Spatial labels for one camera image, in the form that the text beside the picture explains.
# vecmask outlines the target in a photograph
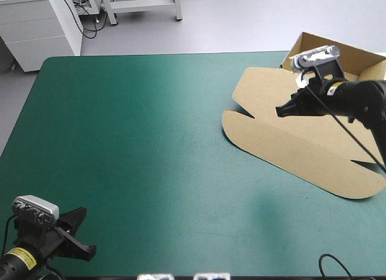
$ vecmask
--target metal frame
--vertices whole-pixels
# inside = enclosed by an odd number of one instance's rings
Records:
[[[132,1],[113,1],[103,0],[104,8],[109,16],[110,23],[116,25],[115,14],[129,13],[133,11],[157,10],[159,8],[174,6],[176,8],[176,18],[182,20],[182,10],[180,0],[132,0]]]

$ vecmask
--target white cabinet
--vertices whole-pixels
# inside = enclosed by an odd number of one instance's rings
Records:
[[[81,30],[71,0],[66,0]],[[63,0],[0,0],[0,37],[24,71],[45,59],[79,56],[82,34]]]

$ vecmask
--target table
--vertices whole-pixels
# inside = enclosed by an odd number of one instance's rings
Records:
[[[0,158],[0,228],[21,194],[87,207],[77,238],[98,251],[89,263],[56,259],[66,275],[319,275],[325,252],[353,275],[383,275],[385,191],[341,199],[224,136],[245,68],[284,57],[47,60]],[[344,274],[328,259],[325,269]]]

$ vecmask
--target yellow warning label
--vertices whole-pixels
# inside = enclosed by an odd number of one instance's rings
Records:
[[[36,260],[29,251],[16,247],[9,251],[7,254],[14,255],[24,262],[29,270],[36,266]]]

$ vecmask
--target gray floor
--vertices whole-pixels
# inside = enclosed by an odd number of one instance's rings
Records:
[[[301,31],[386,52],[386,0],[182,0],[173,9],[119,14],[82,55],[217,53],[288,50]],[[0,75],[0,154],[37,72]]]

